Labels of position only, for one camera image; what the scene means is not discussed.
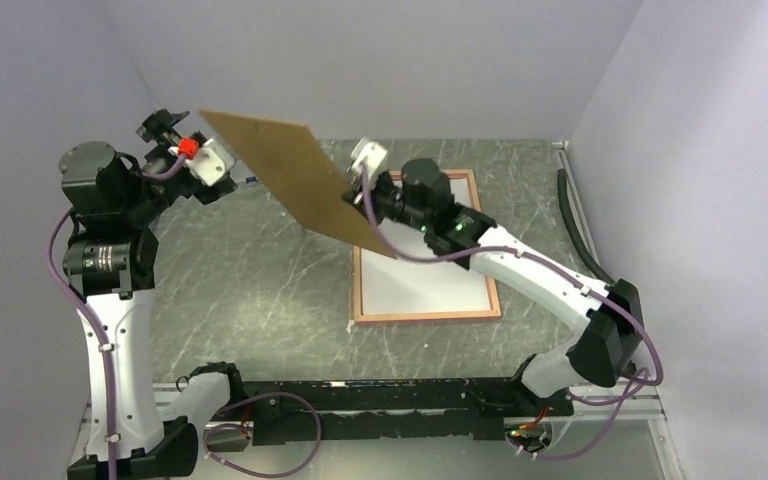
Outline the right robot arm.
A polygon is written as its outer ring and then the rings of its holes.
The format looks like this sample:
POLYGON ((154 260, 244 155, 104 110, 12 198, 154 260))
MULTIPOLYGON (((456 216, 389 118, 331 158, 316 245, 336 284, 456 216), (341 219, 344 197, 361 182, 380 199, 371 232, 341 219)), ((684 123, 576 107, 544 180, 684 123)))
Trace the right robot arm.
POLYGON ((415 264, 454 264, 498 280, 546 308, 573 333, 570 341, 523 361, 512 375, 510 401, 524 415, 537 413, 551 395, 581 383, 609 388, 626 376, 640 344, 650 344, 635 288, 610 284, 562 266, 537 252, 494 219, 457 202, 431 159, 412 166, 417 184, 393 184, 385 159, 357 158, 349 168, 344 200, 360 211, 392 256, 415 264))

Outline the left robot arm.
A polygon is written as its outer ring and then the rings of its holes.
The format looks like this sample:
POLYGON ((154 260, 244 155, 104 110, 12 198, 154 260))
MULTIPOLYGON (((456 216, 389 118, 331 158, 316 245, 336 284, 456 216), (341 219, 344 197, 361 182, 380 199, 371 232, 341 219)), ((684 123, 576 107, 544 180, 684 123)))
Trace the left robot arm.
POLYGON ((90 430, 71 479, 183 478, 204 452, 214 414, 238 417, 246 392, 237 367, 194 369, 167 406, 155 400, 150 321, 159 242, 152 224, 179 198, 210 204, 232 193, 234 157, 216 140, 176 130, 181 115, 159 109, 138 128, 151 145, 136 158, 90 141, 60 159, 72 231, 48 268, 83 323, 91 388, 90 430))

